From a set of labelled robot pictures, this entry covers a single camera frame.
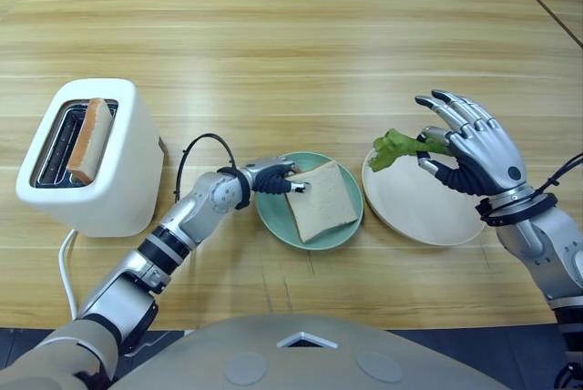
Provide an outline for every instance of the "beige plate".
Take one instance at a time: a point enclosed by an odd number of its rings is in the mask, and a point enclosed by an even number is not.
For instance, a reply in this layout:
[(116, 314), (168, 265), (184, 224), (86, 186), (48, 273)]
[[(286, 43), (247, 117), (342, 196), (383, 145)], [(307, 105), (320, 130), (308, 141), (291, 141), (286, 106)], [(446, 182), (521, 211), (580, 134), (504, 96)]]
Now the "beige plate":
[[(388, 169), (373, 172), (363, 164), (364, 193), (374, 213), (391, 228), (413, 240), (435, 246), (455, 246), (476, 237), (484, 223), (475, 205), (479, 199), (450, 190), (417, 166), (417, 158), (403, 156)], [(432, 155), (450, 167), (455, 160)]]

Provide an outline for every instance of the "silver robotic arm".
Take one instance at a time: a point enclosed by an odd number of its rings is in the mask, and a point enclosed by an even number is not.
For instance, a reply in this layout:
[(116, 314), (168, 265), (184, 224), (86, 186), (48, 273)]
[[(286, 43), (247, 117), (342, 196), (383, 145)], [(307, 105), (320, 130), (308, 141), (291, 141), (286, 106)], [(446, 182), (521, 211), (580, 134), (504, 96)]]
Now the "silver robotic arm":
[(156, 317), (152, 293), (164, 291), (172, 273), (226, 214), (249, 204), (252, 190), (304, 192), (308, 184), (284, 178), (295, 170), (293, 161), (276, 157), (200, 176), (192, 191), (87, 297), (75, 321), (3, 371), (0, 389), (8, 383), (14, 387), (6, 388), (15, 390), (108, 387), (118, 357), (136, 348)]
[[(583, 379), (583, 235), (557, 207), (557, 198), (543, 192), (556, 181), (549, 180), (539, 190), (528, 185), (518, 148), (472, 100), (441, 90), (415, 100), (450, 128), (425, 128), (418, 139), (441, 142), (459, 167), (449, 169), (421, 152), (419, 166), (453, 190), (486, 196), (476, 207), (482, 220), (496, 228), (502, 245), (530, 271), (565, 336), (571, 374)], [(576, 158), (570, 161), (573, 167)]]

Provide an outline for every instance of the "toast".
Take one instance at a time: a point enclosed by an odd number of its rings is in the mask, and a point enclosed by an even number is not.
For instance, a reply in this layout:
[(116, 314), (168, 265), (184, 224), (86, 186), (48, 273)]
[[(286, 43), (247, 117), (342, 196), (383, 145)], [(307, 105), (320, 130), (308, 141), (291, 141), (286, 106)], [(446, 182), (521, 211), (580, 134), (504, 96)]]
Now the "toast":
[(311, 240), (324, 231), (358, 220), (340, 167), (335, 161), (326, 162), (287, 179), (311, 184), (310, 189), (304, 193), (286, 194), (302, 242)]
[(106, 100), (89, 100), (83, 125), (66, 165), (67, 171), (86, 185), (97, 175), (112, 119)]

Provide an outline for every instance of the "lettuce leaf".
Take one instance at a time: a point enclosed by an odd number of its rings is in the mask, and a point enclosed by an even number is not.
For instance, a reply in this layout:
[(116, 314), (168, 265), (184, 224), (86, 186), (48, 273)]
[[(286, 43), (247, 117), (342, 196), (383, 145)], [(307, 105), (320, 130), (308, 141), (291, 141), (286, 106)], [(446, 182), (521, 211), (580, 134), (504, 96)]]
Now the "lettuce leaf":
[(373, 146), (376, 150), (376, 156), (369, 160), (368, 165), (375, 172), (391, 167), (401, 156), (415, 156), (417, 151), (452, 156), (445, 146), (433, 139), (420, 142), (402, 134), (395, 128), (391, 128), (383, 137), (375, 139)]

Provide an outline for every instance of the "dark floor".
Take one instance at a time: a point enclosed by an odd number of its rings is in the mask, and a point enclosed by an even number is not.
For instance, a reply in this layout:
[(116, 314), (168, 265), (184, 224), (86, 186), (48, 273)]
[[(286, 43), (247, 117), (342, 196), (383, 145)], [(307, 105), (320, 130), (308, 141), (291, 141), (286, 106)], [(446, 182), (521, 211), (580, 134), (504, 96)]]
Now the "dark floor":
[[(0, 329), (0, 369), (43, 340), (50, 331)], [(501, 328), (393, 331), (468, 364), (513, 390), (548, 390), (566, 363), (565, 344), (555, 324)], [(162, 332), (149, 332), (146, 341)], [(133, 358), (122, 358), (117, 377), (147, 361), (182, 336), (173, 331)]]

